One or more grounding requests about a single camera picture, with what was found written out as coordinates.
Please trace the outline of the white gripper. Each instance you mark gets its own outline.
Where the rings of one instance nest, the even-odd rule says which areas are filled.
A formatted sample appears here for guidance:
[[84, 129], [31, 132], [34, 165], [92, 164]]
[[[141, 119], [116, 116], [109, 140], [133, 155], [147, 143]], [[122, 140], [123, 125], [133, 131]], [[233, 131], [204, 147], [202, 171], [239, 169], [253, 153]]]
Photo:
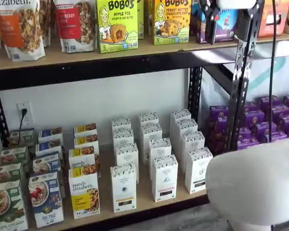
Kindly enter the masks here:
[[[256, 0], [200, 0], [199, 4], [206, 17], [205, 40], [213, 45], [216, 35], [215, 17], [220, 8], [252, 8]], [[249, 40], [251, 17], [247, 9], [238, 10], [235, 35], [239, 40]]]

